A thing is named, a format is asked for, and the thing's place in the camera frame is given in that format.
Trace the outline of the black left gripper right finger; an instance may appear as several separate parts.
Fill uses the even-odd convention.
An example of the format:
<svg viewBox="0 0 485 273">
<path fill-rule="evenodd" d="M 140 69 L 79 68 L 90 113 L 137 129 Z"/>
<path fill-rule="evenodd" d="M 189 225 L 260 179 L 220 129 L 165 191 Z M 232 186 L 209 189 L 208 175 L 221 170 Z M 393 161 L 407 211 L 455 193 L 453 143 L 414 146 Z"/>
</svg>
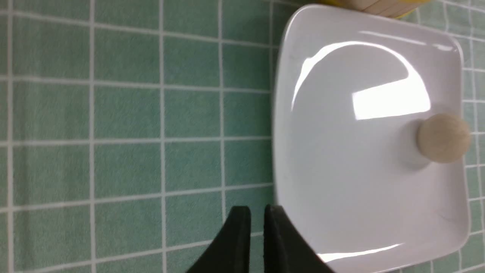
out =
<svg viewBox="0 0 485 273">
<path fill-rule="evenodd" d="M 332 273 L 293 226 L 282 206 L 264 211 L 264 271 L 266 273 Z"/>
</svg>

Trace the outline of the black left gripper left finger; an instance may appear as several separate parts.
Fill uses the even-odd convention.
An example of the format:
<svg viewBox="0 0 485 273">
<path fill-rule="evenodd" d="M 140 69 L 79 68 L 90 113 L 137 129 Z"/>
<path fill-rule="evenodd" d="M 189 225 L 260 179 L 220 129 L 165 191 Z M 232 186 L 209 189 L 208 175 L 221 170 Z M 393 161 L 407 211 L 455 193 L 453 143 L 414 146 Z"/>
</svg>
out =
<svg viewBox="0 0 485 273">
<path fill-rule="evenodd" d="M 250 262 L 251 213 L 248 206 L 233 206 L 208 248 L 189 273 L 247 273 Z"/>
</svg>

